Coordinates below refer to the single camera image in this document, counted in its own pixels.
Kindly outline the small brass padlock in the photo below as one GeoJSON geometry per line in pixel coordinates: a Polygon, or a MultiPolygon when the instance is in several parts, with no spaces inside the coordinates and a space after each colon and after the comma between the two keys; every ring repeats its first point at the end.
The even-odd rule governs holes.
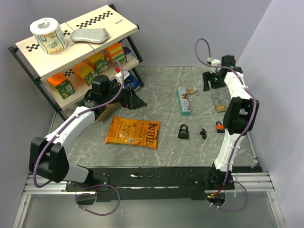
{"type": "Polygon", "coordinates": [[[199,91],[196,91],[196,90],[194,90],[194,89],[188,89],[188,90],[187,90],[187,94],[198,96],[198,95],[200,95],[200,92],[199,92],[199,91]]]}

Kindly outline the black Kaijing padlock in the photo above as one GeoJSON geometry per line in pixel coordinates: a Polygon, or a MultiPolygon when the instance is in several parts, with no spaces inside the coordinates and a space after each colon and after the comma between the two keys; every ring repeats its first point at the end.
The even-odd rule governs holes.
{"type": "Polygon", "coordinates": [[[188,126],[186,124],[182,124],[179,128],[179,132],[178,132],[178,138],[179,139],[189,139],[189,130],[188,130],[188,126]]]}

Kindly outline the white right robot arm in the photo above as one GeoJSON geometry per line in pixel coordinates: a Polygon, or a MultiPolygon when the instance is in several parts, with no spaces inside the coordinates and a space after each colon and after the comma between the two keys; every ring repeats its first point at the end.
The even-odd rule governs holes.
{"type": "Polygon", "coordinates": [[[240,143],[252,130],[259,108],[259,101],[245,85],[242,68],[235,63],[230,55],[221,60],[208,57],[209,71],[203,73],[204,91],[226,86],[231,98],[223,119],[223,143],[207,178],[212,189],[222,189],[229,182],[240,143]]]}

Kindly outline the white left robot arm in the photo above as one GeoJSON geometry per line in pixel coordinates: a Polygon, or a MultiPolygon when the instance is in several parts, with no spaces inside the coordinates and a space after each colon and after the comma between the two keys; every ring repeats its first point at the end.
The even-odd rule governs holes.
{"type": "Polygon", "coordinates": [[[94,185],[92,170],[70,164],[66,151],[82,131],[92,124],[105,110],[106,105],[120,104],[129,110],[146,107],[133,88],[124,88],[123,83],[114,83],[108,76],[97,75],[81,104],[55,131],[44,138],[36,137],[30,145],[29,171],[36,187],[37,176],[59,183],[74,181],[81,190],[88,191],[94,185]]]}

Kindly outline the large brass padlock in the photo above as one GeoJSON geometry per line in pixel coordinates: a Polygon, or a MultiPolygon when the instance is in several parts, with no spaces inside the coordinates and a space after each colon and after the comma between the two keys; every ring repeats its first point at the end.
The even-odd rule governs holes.
{"type": "Polygon", "coordinates": [[[223,104],[223,102],[221,101],[221,99],[218,96],[213,98],[213,102],[214,102],[217,113],[223,113],[226,111],[225,105],[223,104]]]}

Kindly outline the orange black padlock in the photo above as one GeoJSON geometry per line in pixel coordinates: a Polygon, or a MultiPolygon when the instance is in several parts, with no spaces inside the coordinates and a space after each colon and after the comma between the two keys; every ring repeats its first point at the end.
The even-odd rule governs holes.
{"type": "Polygon", "coordinates": [[[216,131],[217,131],[217,133],[225,132],[225,128],[224,128],[224,125],[222,124],[222,122],[220,122],[220,121],[216,122],[216,131]]]}

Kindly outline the black padlock key bunch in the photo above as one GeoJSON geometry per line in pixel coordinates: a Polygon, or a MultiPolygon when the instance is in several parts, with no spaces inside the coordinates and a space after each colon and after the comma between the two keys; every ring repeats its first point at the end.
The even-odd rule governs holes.
{"type": "Polygon", "coordinates": [[[199,124],[200,127],[200,132],[199,133],[195,133],[195,135],[200,135],[202,137],[202,143],[204,143],[204,141],[207,138],[207,131],[199,124]]]}

